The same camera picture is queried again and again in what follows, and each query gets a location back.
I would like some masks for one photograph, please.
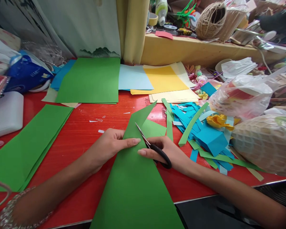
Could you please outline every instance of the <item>twine spool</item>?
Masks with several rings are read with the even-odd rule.
[[[226,21],[226,6],[223,2],[210,4],[200,15],[196,34],[200,39],[214,39]]]

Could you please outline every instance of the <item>bracelet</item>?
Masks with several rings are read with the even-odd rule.
[[[36,224],[33,224],[31,226],[17,226],[16,223],[13,224],[13,218],[12,218],[12,213],[14,210],[14,206],[17,203],[17,201],[24,196],[25,194],[27,194],[29,191],[31,191],[33,188],[27,188],[26,190],[22,191],[21,193],[17,194],[14,196],[13,199],[11,199],[6,207],[2,210],[2,214],[0,216],[0,227],[2,227],[3,229],[35,229],[37,227],[39,227],[40,225],[42,225],[45,221],[47,221],[47,219],[50,217],[50,215],[53,213],[50,212],[44,219],[42,219],[41,221],[39,221]]]

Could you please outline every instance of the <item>red table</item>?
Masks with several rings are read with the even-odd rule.
[[[41,101],[44,96],[45,93],[28,93],[24,96],[24,126],[46,104]],[[130,92],[126,91],[119,92],[119,103],[117,105],[81,104],[72,111],[69,119],[33,176],[29,187],[43,183],[75,161],[99,138],[101,135],[101,133],[98,133],[99,129],[126,129],[131,114],[149,104],[148,96],[131,95]],[[166,109],[163,104],[157,104],[148,119],[166,126],[165,111]],[[89,122],[89,120],[95,119],[102,119],[103,121]],[[5,135],[0,137],[0,140],[8,142],[18,133],[19,131]],[[177,144],[182,134],[175,126],[173,127],[173,133],[174,142]],[[181,149],[188,157],[190,156],[192,148],[188,143]],[[53,216],[41,228],[53,228],[91,220],[103,193],[113,163],[114,158],[109,160],[98,173],[91,176],[65,199],[55,210]],[[210,168],[209,164],[200,156],[197,158],[197,163]],[[216,194],[208,187],[180,174],[174,169],[166,170],[162,166],[158,166],[158,171],[174,203]],[[234,168],[228,175],[250,186],[286,180],[286,177],[260,173],[265,178],[262,182],[259,182],[246,168],[234,165]],[[5,193],[0,193],[0,201],[4,197]]]

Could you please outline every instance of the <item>scissors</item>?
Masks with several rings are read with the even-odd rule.
[[[171,163],[171,161],[169,160],[168,156],[167,156],[158,146],[156,146],[156,145],[154,145],[154,144],[150,144],[150,143],[148,142],[148,140],[146,139],[146,137],[144,136],[142,130],[140,129],[140,127],[138,126],[137,123],[136,123],[136,125],[137,125],[137,128],[139,129],[139,132],[140,132],[140,134],[141,134],[141,136],[142,136],[144,142],[145,142],[145,145],[146,145],[149,149],[153,149],[153,150],[156,151],[158,154],[160,154],[160,156],[163,157],[163,159],[166,161],[166,164],[165,164],[165,163],[162,163],[162,162],[160,162],[160,163],[163,165],[164,168],[170,169],[170,168],[172,167],[172,163]]]

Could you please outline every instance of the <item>green paper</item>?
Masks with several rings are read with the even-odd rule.
[[[199,116],[203,113],[203,111],[208,107],[208,103],[206,102],[194,115],[194,117],[192,118],[192,120],[190,121],[190,123],[188,124],[187,128],[185,129],[178,145],[180,147],[184,146],[187,142],[188,136],[193,128],[193,125],[195,124],[195,122],[197,121],[197,119],[199,118]]]
[[[201,149],[201,147],[197,144],[195,140],[188,141],[194,150]]]
[[[119,101],[119,58],[78,58],[61,82],[55,102]]]
[[[170,105],[167,103],[165,98],[162,98],[162,102],[165,105],[167,112],[170,114],[170,115],[166,114],[166,128],[167,128],[166,135],[170,138],[170,140],[172,142],[174,142],[174,138],[173,138],[173,124],[172,124],[172,122],[174,120],[174,114],[172,112],[172,109],[171,109]]]
[[[146,138],[164,136],[166,127],[146,119],[141,128]]]
[[[230,157],[225,156],[225,155],[219,154],[218,156],[214,157],[212,154],[210,154],[209,152],[206,152],[204,150],[199,150],[199,154],[201,157],[204,157],[204,158],[210,158],[210,159],[216,159],[219,161],[225,161],[225,162],[228,162],[231,164],[236,164],[236,165],[240,165],[240,166],[243,166],[246,168],[251,168],[251,169],[255,169],[255,170],[259,170],[259,171],[264,172],[264,170],[260,169],[259,167],[257,167],[256,165],[254,165],[252,163],[244,162],[244,161],[241,161],[238,159],[231,159]]]
[[[132,114],[124,139],[142,139],[135,122],[143,128],[155,105]],[[90,228],[183,228],[153,160],[137,153],[142,148],[146,148],[143,140],[117,154]]]
[[[0,181],[23,190],[73,108],[45,105],[22,131],[0,149]]]
[[[210,158],[204,157],[204,159],[209,163],[209,165],[211,165],[214,169],[217,169],[218,166],[217,164]]]

